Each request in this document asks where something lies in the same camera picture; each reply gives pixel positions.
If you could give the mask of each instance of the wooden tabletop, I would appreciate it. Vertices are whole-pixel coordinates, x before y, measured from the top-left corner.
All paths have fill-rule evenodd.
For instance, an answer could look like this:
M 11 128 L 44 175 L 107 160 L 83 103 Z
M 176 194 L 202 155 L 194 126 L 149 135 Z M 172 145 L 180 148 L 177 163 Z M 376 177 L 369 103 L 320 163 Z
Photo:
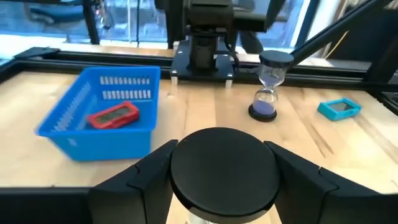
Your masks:
M 163 55 L 162 50 L 147 52 Z M 47 139 L 35 135 L 34 129 L 75 78 L 22 72 L 0 85 L 1 187 L 92 186 L 136 162 L 71 161 Z M 398 117 L 377 100 L 363 91 L 278 87 L 278 117 L 260 123 L 247 113 L 260 87 L 234 84 L 226 89 L 215 83 L 179 82 L 173 89 L 170 80 L 161 80 L 153 149 L 199 129 L 236 128 L 380 193 L 398 192 Z M 317 113 L 319 102 L 344 96 L 363 106 L 359 115 L 331 122 Z M 174 197 L 167 223 L 185 223 L 187 215 Z M 273 208 L 253 223 L 280 220 Z

